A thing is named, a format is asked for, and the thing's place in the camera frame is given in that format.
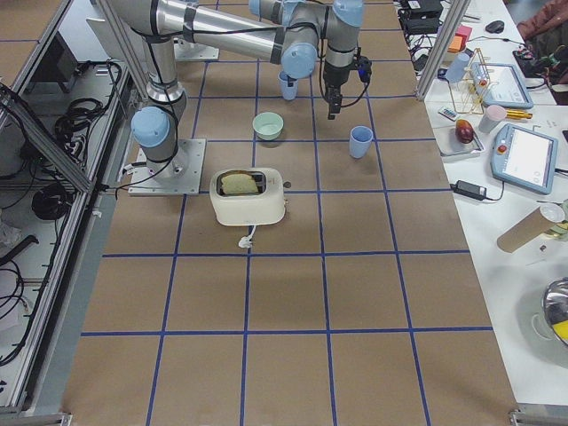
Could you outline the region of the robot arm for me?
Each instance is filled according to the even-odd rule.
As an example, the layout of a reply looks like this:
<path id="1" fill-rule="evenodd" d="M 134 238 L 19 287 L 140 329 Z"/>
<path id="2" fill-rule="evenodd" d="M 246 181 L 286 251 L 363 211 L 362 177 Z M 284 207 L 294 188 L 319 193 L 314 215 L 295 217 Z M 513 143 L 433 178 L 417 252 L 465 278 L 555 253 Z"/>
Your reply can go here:
<path id="1" fill-rule="evenodd" d="M 317 15 L 300 1 L 251 1 L 256 20 L 189 4 L 179 35 L 186 41 L 273 64 L 311 63 L 318 54 Z"/>
<path id="2" fill-rule="evenodd" d="M 177 38 L 266 60 L 281 66 L 290 80 L 317 68 L 328 119 L 346 107 L 341 89 L 352 72 L 364 85 L 371 81 L 371 63 L 359 48 L 361 1 L 251 1 L 253 20 L 190 1 L 113 1 L 111 6 L 145 43 L 151 103 L 134 115 L 131 128 L 151 177 L 160 180 L 184 174 L 188 164 L 178 142 L 186 94 L 175 65 Z"/>

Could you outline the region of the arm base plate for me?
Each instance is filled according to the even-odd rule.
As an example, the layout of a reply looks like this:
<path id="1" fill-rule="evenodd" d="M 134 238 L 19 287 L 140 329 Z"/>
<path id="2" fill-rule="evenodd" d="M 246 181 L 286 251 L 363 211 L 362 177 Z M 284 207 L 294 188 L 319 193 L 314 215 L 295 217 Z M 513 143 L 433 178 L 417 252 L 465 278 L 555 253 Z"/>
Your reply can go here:
<path id="1" fill-rule="evenodd" d="M 206 150 L 205 138 L 181 138 L 177 155 L 168 167 L 157 174 L 157 163 L 135 168 L 132 173 L 134 185 L 128 187 L 132 196 L 177 196 L 197 195 L 201 186 L 201 174 Z"/>
<path id="2" fill-rule="evenodd" d="M 174 40 L 174 53 L 177 62 L 217 61 L 219 58 L 218 48 L 181 39 Z"/>

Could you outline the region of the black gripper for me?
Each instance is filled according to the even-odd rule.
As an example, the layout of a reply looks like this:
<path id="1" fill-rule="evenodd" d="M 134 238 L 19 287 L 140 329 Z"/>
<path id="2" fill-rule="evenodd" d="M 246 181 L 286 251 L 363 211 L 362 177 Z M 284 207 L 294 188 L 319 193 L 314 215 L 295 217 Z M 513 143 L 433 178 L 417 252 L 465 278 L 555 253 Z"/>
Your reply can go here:
<path id="1" fill-rule="evenodd" d="M 343 94 L 341 85 L 325 83 L 325 99 L 328 104 L 328 120 L 334 120 L 342 109 Z"/>

